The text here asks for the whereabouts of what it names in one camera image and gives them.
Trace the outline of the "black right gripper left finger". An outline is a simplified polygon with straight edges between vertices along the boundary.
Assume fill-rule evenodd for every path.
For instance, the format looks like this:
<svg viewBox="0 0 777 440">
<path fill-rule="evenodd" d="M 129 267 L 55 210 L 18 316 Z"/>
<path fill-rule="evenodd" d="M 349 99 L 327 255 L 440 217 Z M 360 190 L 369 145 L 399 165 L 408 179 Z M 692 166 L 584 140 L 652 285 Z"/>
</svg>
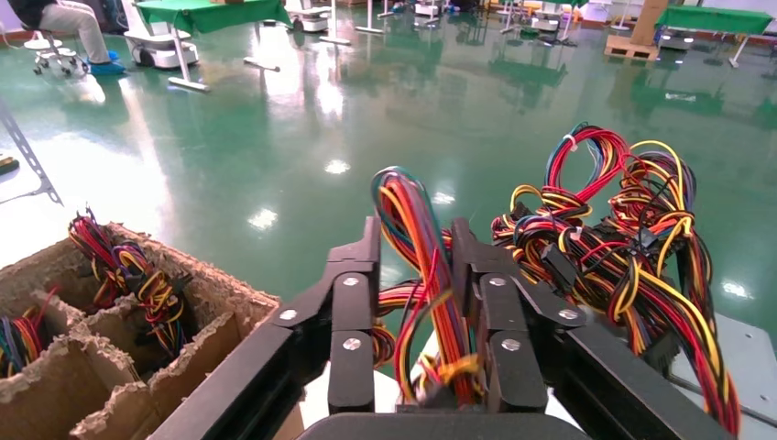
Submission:
<svg viewBox="0 0 777 440">
<path fill-rule="evenodd" d="M 328 413 L 375 411 L 372 329 L 380 273 L 380 227 L 369 216 L 356 242 L 330 249 L 322 277 L 271 318 L 292 332 L 294 374 L 308 381 L 329 366 Z"/>
</svg>

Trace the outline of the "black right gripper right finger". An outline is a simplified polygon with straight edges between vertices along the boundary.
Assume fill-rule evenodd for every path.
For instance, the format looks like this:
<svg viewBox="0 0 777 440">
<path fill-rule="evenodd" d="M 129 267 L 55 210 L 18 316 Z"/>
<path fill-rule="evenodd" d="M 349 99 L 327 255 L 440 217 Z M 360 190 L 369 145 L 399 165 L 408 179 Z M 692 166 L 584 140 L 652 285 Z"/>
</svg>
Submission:
<svg viewBox="0 0 777 440">
<path fill-rule="evenodd" d="M 533 343 L 585 325 L 585 313 L 531 283 L 503 247 L 479 241 L 463 217 L 451 225 L 454 300 L 475 333 L 490 413 L 542 413 L 548 396 Z"/>
</svg>

